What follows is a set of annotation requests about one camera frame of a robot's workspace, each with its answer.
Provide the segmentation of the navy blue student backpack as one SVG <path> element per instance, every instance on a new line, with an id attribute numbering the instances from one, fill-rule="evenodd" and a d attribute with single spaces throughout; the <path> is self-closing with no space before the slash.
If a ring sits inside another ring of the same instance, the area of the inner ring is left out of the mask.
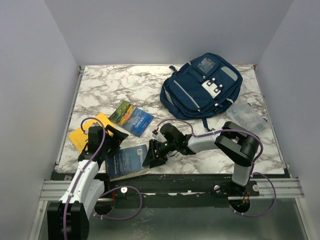
<path id="1" fill-rule="evenodd" d="M 224 113 L 238 98 L 243 83 L 240 72 L 217 54 L 206 53 L 180 69 L 170 66 L 172 75 L 160 91 L 160 102 L 179 120 L 207 120 Z"/>

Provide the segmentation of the dark book underneath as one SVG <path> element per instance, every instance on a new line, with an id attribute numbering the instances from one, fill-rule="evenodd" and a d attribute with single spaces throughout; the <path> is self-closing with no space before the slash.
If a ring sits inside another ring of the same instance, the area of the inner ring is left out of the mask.
<path id="1" fill-rule="evenodd" d="M 149 167 L 142 166 L 147 152 L 147 146 L 143 144 L 120 149 L 114 156 L 109 157 L 105 163 L 110 180 L 118 181 L 147 174 Z"/>

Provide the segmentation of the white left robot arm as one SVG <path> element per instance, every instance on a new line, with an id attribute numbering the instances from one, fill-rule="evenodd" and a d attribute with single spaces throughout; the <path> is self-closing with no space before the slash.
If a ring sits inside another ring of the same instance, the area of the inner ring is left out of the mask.
<path id="1" fill-rule="evenodd" d="M 47 231 L 50 240 L 86 240 L 90 231 L 90 215 L 99 197 L 110 194 L 107 174 L 96 177 L 101 165 L 120 150 L 128 134 L 111 125 L 94 123 L 87 130 L 87 140 L 78 156 L 72 181 L 57 201 L 47 208 Z"/>

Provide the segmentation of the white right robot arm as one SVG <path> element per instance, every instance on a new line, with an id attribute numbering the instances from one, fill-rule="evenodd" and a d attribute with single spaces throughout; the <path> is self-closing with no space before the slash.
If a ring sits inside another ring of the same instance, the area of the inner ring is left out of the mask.
<path id="1" fill-rule="evenodd" d="M 168 161 L 169 153 L 173 152 L 191 156 L 218 149 L 234 162 L 230 191 L 236 196 L 247 192 L 254 162 L 263 152 L 258 136 L 231 121 L 227 121 L 221 129 L 198 135 L 193 132 L 183 134 L 174 125 L 166 123 L 153 134 L 155 139 L 148 143 L 143 167 L 162 166 Z"/>

